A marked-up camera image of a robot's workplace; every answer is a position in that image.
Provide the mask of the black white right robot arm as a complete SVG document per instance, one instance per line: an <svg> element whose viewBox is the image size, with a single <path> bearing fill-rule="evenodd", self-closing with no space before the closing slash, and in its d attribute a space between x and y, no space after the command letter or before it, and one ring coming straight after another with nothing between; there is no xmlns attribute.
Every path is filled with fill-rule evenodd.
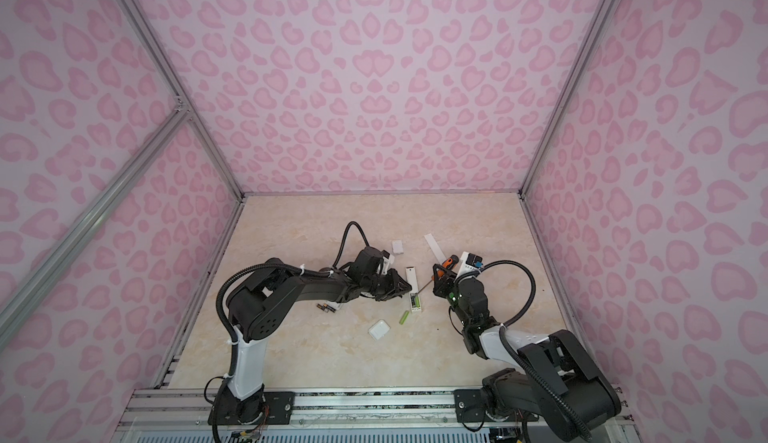
<svg viewBox="0 0 768 443"><path fill-rule="evenodd" d="M532 306L534 281L523 307L507 321L497 321L479 279L488 268L478 259L433 267L433 292L461 322L458 331L467 351L507 365L485 377L478 390L455 390L457 421L477 432L490 420L514 420L526 435L529 419L538 416L562 441L591 440L594 429L620 413L616 390L572 332L513 329Z"/></svg>

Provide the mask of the aluminium diagonal frame bar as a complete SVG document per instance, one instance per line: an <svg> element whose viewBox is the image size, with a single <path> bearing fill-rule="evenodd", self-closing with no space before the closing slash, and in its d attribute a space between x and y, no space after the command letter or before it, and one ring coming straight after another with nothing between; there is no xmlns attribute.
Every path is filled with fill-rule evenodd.
<svg viewBox="0 0 768 443"><path fill-rule="evenodd" d="M1 311L1 347L6 348L52 291L137 182L188 120L189 109L177 108L69 227L63 238L31 271Z"/></svg>

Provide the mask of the orange handled screwdriver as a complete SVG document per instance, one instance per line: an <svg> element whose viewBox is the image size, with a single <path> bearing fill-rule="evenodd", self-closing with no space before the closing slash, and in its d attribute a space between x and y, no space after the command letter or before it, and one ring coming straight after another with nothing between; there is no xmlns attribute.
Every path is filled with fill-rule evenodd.
<svg viewBox="0 0 768 443"><path fill-rule="evenodd" d="M459 262L456 255L451 255L442 264L434 264L432 267L433 276L430 280L432 292L439 298L446 298L451 292L457 274L453 268Z"/></svg>

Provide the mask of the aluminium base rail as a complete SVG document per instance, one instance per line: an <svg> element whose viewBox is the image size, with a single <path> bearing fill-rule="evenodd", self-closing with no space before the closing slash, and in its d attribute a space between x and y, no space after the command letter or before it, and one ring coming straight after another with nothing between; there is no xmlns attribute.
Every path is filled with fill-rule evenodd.
<svg viewBox="0 0 768 443"><path fill-rule="evenodd" d="M554 442L544 420L470 416L472 400L451 387L278 389L263 425L208 423L213 391L137 390L121 416L115 442ZM469 416L466 423L460 417Z"/></svg>

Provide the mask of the white air conditioner remote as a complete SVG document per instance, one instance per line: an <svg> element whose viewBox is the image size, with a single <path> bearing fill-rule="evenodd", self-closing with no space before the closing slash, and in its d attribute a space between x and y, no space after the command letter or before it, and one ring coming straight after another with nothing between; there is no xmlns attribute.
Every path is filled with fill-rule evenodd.
<svg viewBox="0 0 768 443"><path fill-rule="evenodd" d="M326 301L325 305L331 309L332 312L338 311L342 307L342 303Z"/></svg>

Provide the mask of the aluminium corner frame post right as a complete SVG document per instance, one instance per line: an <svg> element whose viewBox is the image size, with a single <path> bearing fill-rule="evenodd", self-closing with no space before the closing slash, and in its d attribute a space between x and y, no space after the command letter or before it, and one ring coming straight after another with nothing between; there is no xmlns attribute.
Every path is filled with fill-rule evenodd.
<svg viewBox="0 0 768 443"><path fill-rule="evenodd" d="M542 139L534 153L531 166L523 180L518 192L521 200L524 200L531 192L535 178L543 164L544 158L550 147L555 133L562 123L569 105L576 95L578 87L586 74L591 59L599 48L600 41L609 25L621 0L599 0L596 12L586 28L582 43L571 64L570 71L564 81L554 109L546 124Z"/></svg>

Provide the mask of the long white slim cover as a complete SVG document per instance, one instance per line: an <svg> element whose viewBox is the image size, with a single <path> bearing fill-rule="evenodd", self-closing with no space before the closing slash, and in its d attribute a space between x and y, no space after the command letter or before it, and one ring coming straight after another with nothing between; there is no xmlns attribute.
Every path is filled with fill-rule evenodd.
<svg viewBox="0 0 768 443"><path fill-rule="evenodd" d="M424 236L425 241L427 242L431 252L433 253L436 261L438 263L443 263L446 260L446 256L443 253L442 249L440 248L439 244L437 243L434 236L429 233Z"/></svg>

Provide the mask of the aluminium corner frame post left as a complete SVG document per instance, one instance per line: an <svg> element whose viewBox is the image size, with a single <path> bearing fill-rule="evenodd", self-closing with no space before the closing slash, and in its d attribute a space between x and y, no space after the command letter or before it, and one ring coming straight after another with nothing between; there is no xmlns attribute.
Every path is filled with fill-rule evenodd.
<svg viewBox="0 0 768 443"><path fill-rule="evenodd" d="M205 126L200 114L186 91L170 57L163 48L156 32L143 12L139 0L116 0L136 36L144 46L148 57L155 65L161 78L168 86L181 110L186 110L191 118L192 129L200 140L220 176L234 194L238 202L245 200L245 193L237 183L233 171L226 162L210 131Z"/></svg>

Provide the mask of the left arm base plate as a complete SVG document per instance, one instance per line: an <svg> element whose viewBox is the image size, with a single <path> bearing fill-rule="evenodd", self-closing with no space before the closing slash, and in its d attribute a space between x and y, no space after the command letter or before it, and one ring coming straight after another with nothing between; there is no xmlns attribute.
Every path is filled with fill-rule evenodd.
<svg viewBox="0 0 768 443"><path fill-rule="evenodd" d="M294 392L257 391L244 400L225 387L214 399L208 417L213 425L288 425L296 394Z"/></svg>

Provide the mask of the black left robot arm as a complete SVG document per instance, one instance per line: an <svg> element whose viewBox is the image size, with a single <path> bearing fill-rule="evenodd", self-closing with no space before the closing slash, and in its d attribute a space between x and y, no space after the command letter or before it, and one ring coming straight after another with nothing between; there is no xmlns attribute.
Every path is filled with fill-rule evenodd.
<svg viewBox="0 0 768 443"><path fill-rule="evenodd" d="M395 269L382 272L381 265L369 258L344 269L320 271L271 258L237 272L222 285L216 298L217 315L232 346L226 388L240 401L263 391L267 339L295 303L348 303L362 295L388 301L411 291L412 286Z"/></svg>

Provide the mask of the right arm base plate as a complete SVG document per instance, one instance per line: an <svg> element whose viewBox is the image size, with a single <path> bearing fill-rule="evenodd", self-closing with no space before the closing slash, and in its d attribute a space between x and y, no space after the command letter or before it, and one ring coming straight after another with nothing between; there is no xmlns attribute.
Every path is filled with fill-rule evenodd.
<svg viewBox="0 0 768 443"><path fill-rule="evenodd" d="M456 418L460 423L516 421L523 413L539 414L534 402L501 395L487 387L456 389L453 398Z"/></svg>

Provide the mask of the slim white remote with display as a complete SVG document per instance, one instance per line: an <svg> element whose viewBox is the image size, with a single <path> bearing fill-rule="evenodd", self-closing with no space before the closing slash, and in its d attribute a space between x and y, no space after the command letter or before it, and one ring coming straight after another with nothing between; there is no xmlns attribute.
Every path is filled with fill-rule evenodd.
<svg viewBox="0 0 768 443"><path fill-rule="evenodd" d="M417 296L420 300L420 297L419 297L420 287L417 279L416 269L413 266L407 267L405 269L405 273L406 273L406 281L411 287L409 292L409 302L410 302L410 311L411 311L411 297Z"/></svg>

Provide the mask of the aluminium corner frame post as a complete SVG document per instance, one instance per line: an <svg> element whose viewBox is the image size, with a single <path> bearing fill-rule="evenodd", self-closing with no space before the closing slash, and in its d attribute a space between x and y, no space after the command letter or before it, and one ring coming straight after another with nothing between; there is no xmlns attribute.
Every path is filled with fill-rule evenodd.
<svg viewBox="0 0 768 443"><path fill-rule="evenodd" d="M562 123L569 105L576 95L578 87L586 74L591 59L599 48L600 41L609 25L621 0L599 0L596 12L586 28L582 43L571 64L570 71L564 81L554 109L546 124L542 139L534 153L531 166L523 180L518 192L521 200L524 200L531 192L535 178L543 164L544 158L550 147L555 133Z"/></svg>
<svg viewBox="0 0 768 443"><path fill-rule="evenodd" d="M161 78L168 86L181 110L186 110L191 118L192 129L200 140L220 176L234 194L238 202L245 200L245 193L237 183L233 171L226 162L210 131L205 126L200 114L186 91L170 57L163 48L156 32L143 12L139 0L116 0L136 36L144 46L148 57L155 65Z"/></svg>

